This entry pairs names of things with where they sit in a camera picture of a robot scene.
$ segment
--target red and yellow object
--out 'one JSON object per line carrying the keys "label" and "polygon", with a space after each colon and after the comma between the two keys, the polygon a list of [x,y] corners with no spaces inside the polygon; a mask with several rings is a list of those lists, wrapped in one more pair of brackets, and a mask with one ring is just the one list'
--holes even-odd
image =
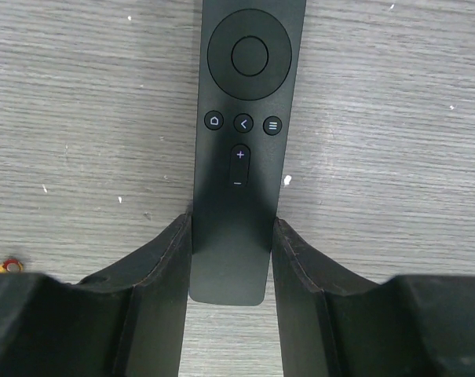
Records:
{"label": "red and yellow object", "polygon": [[0,273],[22,273],[24,266],[15,258],[9,258],[0,265]]}

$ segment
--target remote control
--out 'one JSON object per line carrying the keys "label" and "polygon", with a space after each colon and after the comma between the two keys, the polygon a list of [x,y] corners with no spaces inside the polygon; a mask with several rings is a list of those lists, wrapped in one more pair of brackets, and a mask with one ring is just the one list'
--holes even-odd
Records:
{"label": "remote control", "polygon": [[190,296],[263,301],[305,0],[203,0]]}

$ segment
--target round button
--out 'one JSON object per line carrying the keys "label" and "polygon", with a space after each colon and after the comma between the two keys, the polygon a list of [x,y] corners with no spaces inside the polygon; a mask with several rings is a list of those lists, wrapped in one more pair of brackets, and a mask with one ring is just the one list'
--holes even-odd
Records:
{"label": "round button", "polygon": [[263,130],[270,136],[277,135],[279,132],[281,132],[282,128],[283,123],[281,122],[281,119],[277,118],[276,116],[269,116],[263,122]]}
{"label": "round button", "polygon": [[251,118],[248,114],[239,114],[234,119],[234,127],[243,134],[250,132],[253,128],[253,118]]}
{"label": "round button", "polygon": [[223,126],[223,115],[216,111],[208,112],[204,116],[204,123],[210,130],[219,130]]}
{"label": "round button", "polygon": [[267,47],[256,37],[240,39],[232,50],[232,63],[241,75],[258,75],[265,69],[267,60],[269,60]]}
{"label": "round button", "polygon": [[228,95],[260,100],[278,90],[290,71],[290,38],[274,16],[239,10],[214,29],[207,63],[213,80]]}

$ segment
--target wood grain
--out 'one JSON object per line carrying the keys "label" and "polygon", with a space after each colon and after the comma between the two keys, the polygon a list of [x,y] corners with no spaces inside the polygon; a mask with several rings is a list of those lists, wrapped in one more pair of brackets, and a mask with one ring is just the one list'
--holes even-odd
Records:
{"label": "wood grain", "polygon": [[[201,8],[0,0],[0,261],[75,282],[189,205]],[[377,281],[475,273],[475,1],[310,0],[291,121],[309,242]],[[281,375],[274,305],[190,302],[180,375]]]}

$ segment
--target white paint chip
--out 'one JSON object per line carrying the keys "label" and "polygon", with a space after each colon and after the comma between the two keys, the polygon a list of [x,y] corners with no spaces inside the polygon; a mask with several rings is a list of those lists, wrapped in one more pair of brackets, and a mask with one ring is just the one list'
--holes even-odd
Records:
{"label": "white paint chip", "polygon": [[284,185],[285,186],[288,186],[290,183],[291,183],[291,176],[290,175],[287,175],[286,177],[284,177]]}

